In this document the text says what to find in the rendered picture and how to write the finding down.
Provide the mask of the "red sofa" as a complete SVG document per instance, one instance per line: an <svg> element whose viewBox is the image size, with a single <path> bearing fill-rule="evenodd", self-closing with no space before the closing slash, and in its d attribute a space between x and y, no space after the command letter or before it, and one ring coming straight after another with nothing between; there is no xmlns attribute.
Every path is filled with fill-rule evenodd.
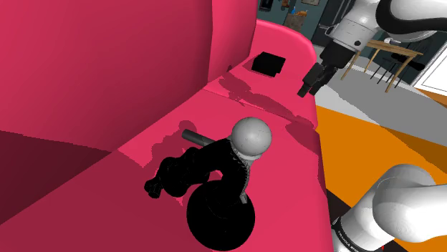
<svg viewBox="0 0 447 252"><path fill-rule="evenodd" d="M161 160L244 117L272 131L256 222L233 252L332 252L310 40L255 0L0 0L0 252L213 252L187 197L152 199ZM251 69L286 59L275 77Z"/></svg>

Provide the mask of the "white door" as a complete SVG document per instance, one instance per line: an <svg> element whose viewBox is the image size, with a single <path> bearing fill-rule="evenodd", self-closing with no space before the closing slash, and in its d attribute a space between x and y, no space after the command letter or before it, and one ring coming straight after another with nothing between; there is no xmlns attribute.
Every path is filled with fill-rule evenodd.
<svg viewBox="0 0 447 252"><path fill-rule="evenodd" d="M447 42L411 84L416 89L447 96Z"/></svg>

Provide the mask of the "brown cabinet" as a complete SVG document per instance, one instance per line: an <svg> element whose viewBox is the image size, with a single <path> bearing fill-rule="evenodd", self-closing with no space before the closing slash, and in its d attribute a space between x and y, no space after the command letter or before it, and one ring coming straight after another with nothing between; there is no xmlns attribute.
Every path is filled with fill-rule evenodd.
<svg viewBox="0 0 447 252"><path fill-rule="evenodd" d="M307 11L296 11L294 13L287 14L283 25L296 32L301 32L304 21L307 17Z"/></svg>

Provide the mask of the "black lamp with grey globe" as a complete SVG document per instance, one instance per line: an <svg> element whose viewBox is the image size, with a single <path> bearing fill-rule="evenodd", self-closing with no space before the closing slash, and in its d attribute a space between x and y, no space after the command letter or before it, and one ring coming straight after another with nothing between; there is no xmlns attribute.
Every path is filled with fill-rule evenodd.
<svg viewBox="0 0 447 252"><path fill-rule="evenodd" d="M259 118L245 117L221 140L190 130L182 137L194 146L180 157L164 158L144 189L151 198L163 191L179 198L195 185L186 209L191 233L212 250L234 250L254 229L255 210L246 188L253 162L271 145L271 130Z"/></svg>

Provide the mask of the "wooden table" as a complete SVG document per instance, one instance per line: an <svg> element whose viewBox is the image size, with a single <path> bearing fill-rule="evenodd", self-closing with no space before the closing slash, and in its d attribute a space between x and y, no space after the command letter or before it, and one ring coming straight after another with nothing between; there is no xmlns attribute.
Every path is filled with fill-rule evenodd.
<svg viewBox="0 0 447 252"><path fill-rule="evenodd" d="M411 60L413 60L415 57L423 55L423 53L420 53L420 52L416 52L416 51L413 51L413 50L410 50L410 49L399 47L397 45L387 44L385 42L378 41L378 40L373 40L373 39L371 39L366 44L366 46L370 47L370 48L373 48L373 49L376 49L373 57L368 62L367 67L369 67L370 63L374 60L375 56L378 54L378 52L380 50L387 51L387 52L392 52L392 53L396 53L396 54L401 54L401 55L407 57L407 59L404 61L404 63L401 64L401 67L399 68L399 70L394 74L393 78L391 79L390 83L388 84L388 86L387 86L387 88L385 90L385 93L389 92L389 90L392 87L395 79L403 71L403 69L408 65L408 63Z"/></svg>

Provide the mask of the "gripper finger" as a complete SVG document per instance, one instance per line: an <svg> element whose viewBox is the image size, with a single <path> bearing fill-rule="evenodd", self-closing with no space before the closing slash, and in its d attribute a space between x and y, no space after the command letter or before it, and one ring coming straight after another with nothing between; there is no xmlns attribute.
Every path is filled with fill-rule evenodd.
<svg viewBox="0 0 447 252"><path fill-rule="evenodd" d="M326 67L323 73L321 73L321 75L318 76L317 81L314 83L309 93L311 95L316 95L319 89L324 85L326 85L336 73L337 73L336 67Z"/></svg>
<svg viewBox="0 0 447 252"><path fill-rule="evenodd" d="M297 94L300 97L304 97L322 77L323 71L324 67L321 64L314 64L302 79L303 85Z"/></svg>

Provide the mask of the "black chair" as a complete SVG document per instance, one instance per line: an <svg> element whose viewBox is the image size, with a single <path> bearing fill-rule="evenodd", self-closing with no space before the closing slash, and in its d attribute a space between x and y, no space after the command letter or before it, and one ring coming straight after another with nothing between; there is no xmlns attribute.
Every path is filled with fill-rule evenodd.
<svg viewBox="0 0 447 252"><path fill-rule="evenodd" d="M407 45L406 48L411 49L415 52L425 54L426 51L428 50L428 46L430 43L431 39L424 39L419 42L411 42ZM421 57L422 55L418 54L405 66L404 70L399 74L399 81L395 85L396 87L407 75L409 69L414 69L415 71L420 72L425 68L426 65L420 62ZM390 73L390 76L386 79L386 81L390 80L407 58L408 58L407 56L401 54L387 52L385 56L379 60L378 64L379 67L375 70L373 76L375 76L375 74L378 72L380 68L383 68L385 69L385 72L383 73L382 77L378 80L378 83L383 79L385 74L388 72Z"/></svg>

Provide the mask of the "black flat square thing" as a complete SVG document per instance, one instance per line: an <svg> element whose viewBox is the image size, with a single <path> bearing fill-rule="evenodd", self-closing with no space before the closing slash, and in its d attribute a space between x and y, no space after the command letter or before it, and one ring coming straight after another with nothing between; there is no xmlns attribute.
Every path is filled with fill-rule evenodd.
<svg viewBox="0 0 447 252"><path fill-rule="evenodd" d="M262 52L253 60L251 69L260 74L275 77L281 72L286 59L268 52Z"/></svg>

